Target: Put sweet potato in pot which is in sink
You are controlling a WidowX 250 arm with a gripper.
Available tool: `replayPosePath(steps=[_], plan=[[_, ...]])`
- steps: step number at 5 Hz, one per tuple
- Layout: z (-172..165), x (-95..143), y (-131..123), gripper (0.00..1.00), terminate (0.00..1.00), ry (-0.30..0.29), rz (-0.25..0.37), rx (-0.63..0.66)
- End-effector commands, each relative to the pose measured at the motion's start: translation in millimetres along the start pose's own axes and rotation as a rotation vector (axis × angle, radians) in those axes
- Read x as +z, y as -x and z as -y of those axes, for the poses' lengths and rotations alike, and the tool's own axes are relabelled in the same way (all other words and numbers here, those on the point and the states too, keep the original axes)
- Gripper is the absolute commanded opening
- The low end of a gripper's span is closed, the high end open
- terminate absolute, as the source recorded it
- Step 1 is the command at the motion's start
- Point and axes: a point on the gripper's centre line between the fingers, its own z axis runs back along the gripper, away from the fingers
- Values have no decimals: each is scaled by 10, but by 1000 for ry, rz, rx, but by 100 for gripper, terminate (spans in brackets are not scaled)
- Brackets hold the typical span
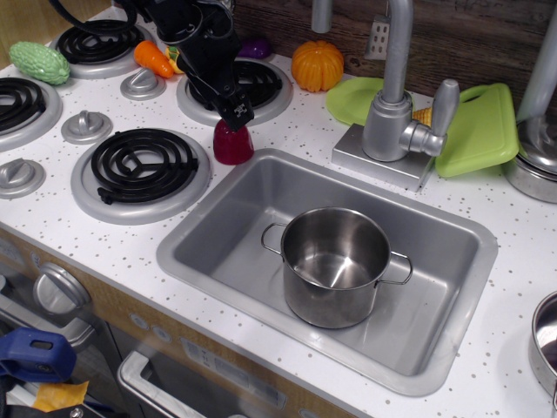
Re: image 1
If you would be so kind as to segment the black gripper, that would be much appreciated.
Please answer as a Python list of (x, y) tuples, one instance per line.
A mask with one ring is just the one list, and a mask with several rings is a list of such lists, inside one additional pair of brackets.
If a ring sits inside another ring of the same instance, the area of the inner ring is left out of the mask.
[(220, 35), (215, 30), (181, 30), (176, 36), (176, 46), (198, 94), (217, 107), (219, 115), (233, 131), (254, 119), (252, 104), (247, 96), (242, 96), (233, 71), (241, 49), (234, 29)]

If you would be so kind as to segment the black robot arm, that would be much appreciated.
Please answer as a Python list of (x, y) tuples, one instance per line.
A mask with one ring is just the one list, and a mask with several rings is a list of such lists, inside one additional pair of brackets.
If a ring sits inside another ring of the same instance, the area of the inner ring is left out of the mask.
[(158, 38), (178, 50), (178, 68), (234, 131), (253, 120), (238, 83), (235, 60), (242, 44), (232, 13), (219, 1), (121, 1), (128, 16), (155, 24)]

